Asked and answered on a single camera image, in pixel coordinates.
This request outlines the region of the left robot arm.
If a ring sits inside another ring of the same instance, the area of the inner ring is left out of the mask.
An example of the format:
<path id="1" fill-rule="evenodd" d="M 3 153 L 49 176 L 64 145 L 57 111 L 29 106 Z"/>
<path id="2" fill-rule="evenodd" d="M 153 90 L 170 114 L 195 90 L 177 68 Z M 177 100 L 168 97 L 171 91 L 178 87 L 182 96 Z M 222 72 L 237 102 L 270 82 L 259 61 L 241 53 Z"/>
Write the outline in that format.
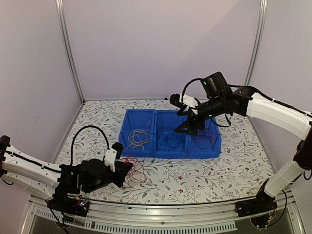
<path id="1" fill-rule="evenodd" d="M 103 159 L 83 160 L 74 165 L 48 163 L 18 150 L 10 137 L 0 138 L 0 177 L 29 189 L 33 194 L 53 203 L 63 212 L 73 204 L 68 194 L 89 194 L 111 183 L 121 188 L 132 163 L 120 160 L 123 145 L 119 142 L 107 147 Z"/>

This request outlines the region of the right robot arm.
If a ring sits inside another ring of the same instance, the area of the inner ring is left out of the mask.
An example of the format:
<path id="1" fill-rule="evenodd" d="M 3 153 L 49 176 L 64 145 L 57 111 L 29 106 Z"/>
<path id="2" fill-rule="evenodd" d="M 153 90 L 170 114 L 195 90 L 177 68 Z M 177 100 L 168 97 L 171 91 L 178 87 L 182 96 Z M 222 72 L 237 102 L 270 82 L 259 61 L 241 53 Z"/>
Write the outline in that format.
<path id="1" fill-rule="evenodd" d="M 172 94 L 170 103 L 179 108 L 179 116 L 187 116 L 176 133 L 196 136 L 205 127 L 205 121 L 219 115 L 238 114 L 253 117 L 280 127 L 296 137 L 299 142 L 293 160 L 282 166 L 279 171 L 263 183 L 252 202 L 255 212 L 261 213 L 285 187 L 296 181 L 303 173 L 312 168 L 312 115 L 274 98 L 268 97 L 252 86 L 235 86 L 226 82 L 221 72 L 206 78 L 194 78 L 200 81 L 208 101 L 186 95 L 186 89 L 180 94 Z"/>

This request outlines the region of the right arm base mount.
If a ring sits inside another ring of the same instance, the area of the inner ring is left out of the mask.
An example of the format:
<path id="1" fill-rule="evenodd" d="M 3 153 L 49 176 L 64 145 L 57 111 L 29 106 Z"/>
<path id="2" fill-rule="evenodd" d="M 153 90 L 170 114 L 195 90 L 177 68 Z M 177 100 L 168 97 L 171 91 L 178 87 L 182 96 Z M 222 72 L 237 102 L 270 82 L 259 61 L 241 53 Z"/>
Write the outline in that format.
<path id="1" fill-rule="evenodd" d="M 276 209 L 277 203 L 275 198 L 260 192 L 253 199 L 237 202 L 234 211 L 239 217 L 248 216 L 255 228 L 265 229 L 275 217 Z"/>

